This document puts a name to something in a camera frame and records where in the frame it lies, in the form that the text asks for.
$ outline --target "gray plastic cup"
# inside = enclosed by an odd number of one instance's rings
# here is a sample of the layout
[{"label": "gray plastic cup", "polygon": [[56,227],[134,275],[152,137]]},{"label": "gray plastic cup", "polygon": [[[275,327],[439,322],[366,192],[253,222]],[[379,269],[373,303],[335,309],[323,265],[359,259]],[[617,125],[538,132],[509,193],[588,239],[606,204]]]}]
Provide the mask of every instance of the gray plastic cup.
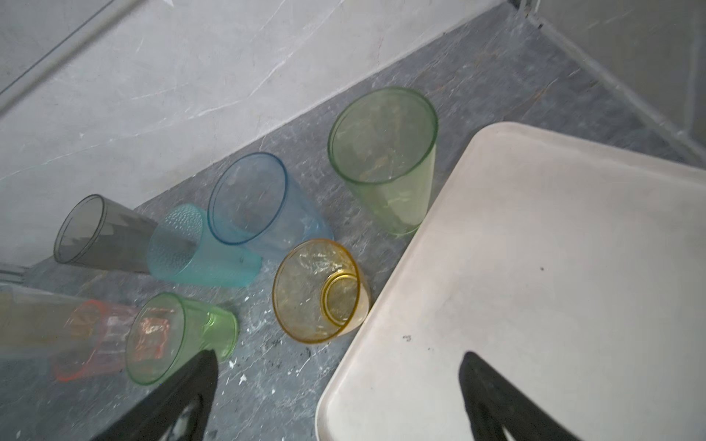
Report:
[{"label": "gray plastic cup", "polygon": [[157,222],[101,195],[80,201],[54,242],[54,259],[99,270],[149,272],[147,247]]}]

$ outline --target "turquoise textured cup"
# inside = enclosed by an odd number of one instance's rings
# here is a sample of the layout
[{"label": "turquoise textured cup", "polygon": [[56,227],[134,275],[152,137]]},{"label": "turquoise textured cup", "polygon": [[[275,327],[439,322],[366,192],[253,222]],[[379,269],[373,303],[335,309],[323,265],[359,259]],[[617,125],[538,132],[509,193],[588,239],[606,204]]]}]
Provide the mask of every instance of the turquoise textured cup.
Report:
[{"label": "turquoise textured cup", "polygon": [[147,251],[157,279],[201,286],[243,287],[260,272],[262,258],[241,246],[219,242],[206,211],[193,204],[174,208],[157,226]]}]

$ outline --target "yellow plastic cup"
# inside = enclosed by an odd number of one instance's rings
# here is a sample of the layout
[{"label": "yellow plastic cup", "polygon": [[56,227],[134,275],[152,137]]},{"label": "yellow plastic cup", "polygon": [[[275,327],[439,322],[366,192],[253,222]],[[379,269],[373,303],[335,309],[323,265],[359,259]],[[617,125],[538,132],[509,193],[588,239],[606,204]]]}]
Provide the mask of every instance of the yellow plastic cup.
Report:
[{"label": "yellow plastic cup", "polygon": [[301,343],[323,343],[362,325],[372,300],[351,254],[324,238],[300,243],[282,261],[272,290],[285,332]]}]

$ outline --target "light green cup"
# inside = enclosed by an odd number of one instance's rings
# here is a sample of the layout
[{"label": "light green cup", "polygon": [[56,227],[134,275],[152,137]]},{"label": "light green cup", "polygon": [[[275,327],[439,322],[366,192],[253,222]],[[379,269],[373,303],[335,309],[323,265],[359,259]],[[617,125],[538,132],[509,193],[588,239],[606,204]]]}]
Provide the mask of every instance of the light green cup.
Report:
[{"label": "light green cup", "polygon": [[417,230],[429,209],[438,117],[418,92],[387,87],[360,97],[328,137],[336,173],[387,232]]},{"label": "light green cup", "polygon": [[130,329],[126,367],[139,385],[166,380],[199,351],[227,360],[238,340],[233,314],[214,305],[163,292],[152,297]]}]

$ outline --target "white plastic tray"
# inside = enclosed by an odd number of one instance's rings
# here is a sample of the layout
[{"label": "white plastic tray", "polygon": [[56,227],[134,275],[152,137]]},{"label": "white plastic tray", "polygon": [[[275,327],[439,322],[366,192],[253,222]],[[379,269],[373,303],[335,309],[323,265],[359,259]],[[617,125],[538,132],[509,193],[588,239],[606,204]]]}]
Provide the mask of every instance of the white plastic tray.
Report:
[{"label": "white plastic tray", "polygon": [[471,440],[468,350],[584,441],[706,439],[706,171],[478,132],[324,391],[318,439]]}]

